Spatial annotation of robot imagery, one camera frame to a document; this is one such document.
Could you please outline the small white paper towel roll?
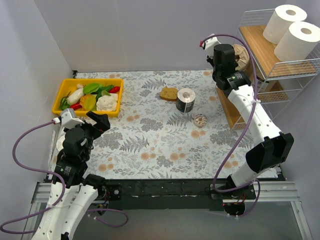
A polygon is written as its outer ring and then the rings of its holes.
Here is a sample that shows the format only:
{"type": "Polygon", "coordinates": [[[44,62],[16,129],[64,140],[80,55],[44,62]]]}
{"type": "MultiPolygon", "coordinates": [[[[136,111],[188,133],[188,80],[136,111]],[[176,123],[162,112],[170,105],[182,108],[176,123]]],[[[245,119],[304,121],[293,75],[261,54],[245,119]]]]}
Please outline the small white paper towel roll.
{"type": "Polygon", "coordinates": [[[293,22],[274,49],[282,62],[304,60],[320,42],[320,28],[305,21],[293,22]]]}

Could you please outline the large white paper towel roll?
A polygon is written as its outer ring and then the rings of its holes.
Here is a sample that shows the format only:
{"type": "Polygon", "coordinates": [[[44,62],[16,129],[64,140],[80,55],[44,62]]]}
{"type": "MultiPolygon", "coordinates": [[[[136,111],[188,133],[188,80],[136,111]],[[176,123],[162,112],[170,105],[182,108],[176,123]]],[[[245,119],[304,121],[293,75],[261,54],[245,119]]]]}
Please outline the large white paper towel roll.
{"type": "Polygon", "coordinates": [[[292,23],[304,21],[307,16],[307,12],[298,6],[291,4],[277,6],[262,35],[267,41],[277,45],[292,23]]]}

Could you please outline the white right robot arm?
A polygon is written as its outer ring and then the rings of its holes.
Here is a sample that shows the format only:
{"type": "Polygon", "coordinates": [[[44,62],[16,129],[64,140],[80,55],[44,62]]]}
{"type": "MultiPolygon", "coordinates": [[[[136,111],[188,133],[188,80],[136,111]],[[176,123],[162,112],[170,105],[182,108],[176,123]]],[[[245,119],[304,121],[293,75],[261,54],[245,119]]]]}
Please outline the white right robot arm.
{"type": "Polygon", "coordinates": [[[294,138],[272,122],[257,99],[257,85],[244,72],[236,70],[236,54],[230,44],[215,44],[207,62],[213,67],[212,78],[217,88],[241,114],[246,123],[244,131],[250,131],[254,139],[254,148],[246,153],[246,162],[240,169],[229,175],[220,187],[216,186],[215,176],[211,186],[214,193],[227,193],[237,199],[261,173],[287,159],[294,138]]]}

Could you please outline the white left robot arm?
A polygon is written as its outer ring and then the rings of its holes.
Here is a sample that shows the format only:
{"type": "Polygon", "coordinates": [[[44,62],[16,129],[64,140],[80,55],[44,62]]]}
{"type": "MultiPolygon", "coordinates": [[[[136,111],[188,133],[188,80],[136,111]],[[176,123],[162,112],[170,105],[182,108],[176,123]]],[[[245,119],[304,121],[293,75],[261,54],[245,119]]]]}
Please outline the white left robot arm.
{"type": "Polygon", "coordinates": [[[84,174],[94,140],[110,129],[110,122],[106,114],[89,111],[86,115],[95,124],[67,112],[61,116],[65,127],[62,150],[52,177],[48,210],[32,236],[34,240],[71,240],[90,204],[106,196],[106,187],[102,184],[105,179],[94,174],[84,177],[84,174]]]}

